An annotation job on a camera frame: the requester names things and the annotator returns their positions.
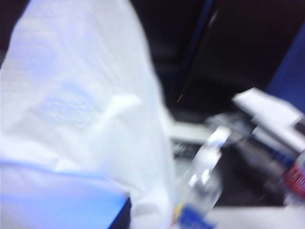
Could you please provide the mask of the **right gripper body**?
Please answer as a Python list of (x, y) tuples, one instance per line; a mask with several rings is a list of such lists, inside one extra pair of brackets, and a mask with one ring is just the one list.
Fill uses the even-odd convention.
[(305, 153), (296, 152), (272, 132), (257, 126), (253, 138), (267, 150), (270, 156), (283, 168), (279, 186), (284, 195), (285, 205), (305, 204)]

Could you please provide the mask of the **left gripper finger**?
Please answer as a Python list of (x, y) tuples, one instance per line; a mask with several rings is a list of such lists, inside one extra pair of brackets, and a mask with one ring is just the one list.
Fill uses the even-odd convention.
[(108, 229), (129, 229), (131, 222), (131, 200), (128, 198)]

